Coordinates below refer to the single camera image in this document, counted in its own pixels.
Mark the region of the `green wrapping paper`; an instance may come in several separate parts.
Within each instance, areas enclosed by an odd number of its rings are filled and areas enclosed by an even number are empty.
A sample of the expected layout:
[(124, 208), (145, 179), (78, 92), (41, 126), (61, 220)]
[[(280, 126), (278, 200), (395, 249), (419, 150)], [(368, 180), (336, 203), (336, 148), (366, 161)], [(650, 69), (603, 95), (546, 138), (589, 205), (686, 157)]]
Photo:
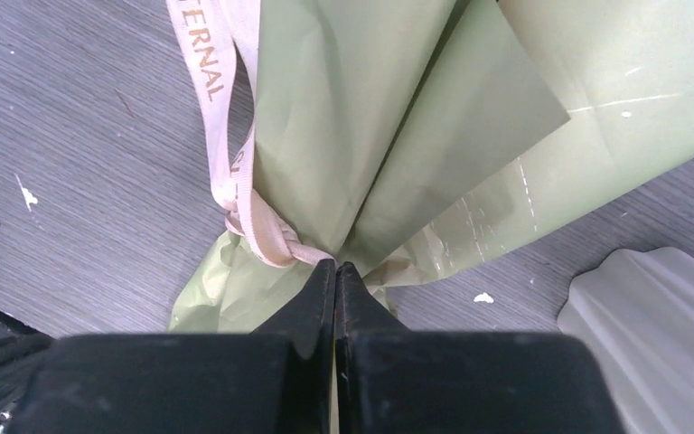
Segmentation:
[(322, 259), (426, 284), (694, 157), (694, 1), (171, 1), (225, 232), (173, 332), (249, 331)]

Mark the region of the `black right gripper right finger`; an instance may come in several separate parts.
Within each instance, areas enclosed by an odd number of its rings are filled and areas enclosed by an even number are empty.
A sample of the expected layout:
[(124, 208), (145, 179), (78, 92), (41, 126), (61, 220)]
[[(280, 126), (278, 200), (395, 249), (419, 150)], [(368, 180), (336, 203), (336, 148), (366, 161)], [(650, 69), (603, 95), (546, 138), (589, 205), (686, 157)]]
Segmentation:
[(578, 339), (413, 331), (351, 263), (336, 274), (342, 433), (621, 433), (600, 366)]

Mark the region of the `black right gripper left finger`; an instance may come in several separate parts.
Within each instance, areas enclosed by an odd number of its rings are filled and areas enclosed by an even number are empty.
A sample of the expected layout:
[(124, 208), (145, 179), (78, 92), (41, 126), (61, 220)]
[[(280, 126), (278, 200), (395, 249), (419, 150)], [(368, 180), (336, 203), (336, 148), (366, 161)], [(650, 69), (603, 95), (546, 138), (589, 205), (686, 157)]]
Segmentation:
[(248, 334), (79, 335), (52, 344), (11, 433), (326, 433), (336, 265)]

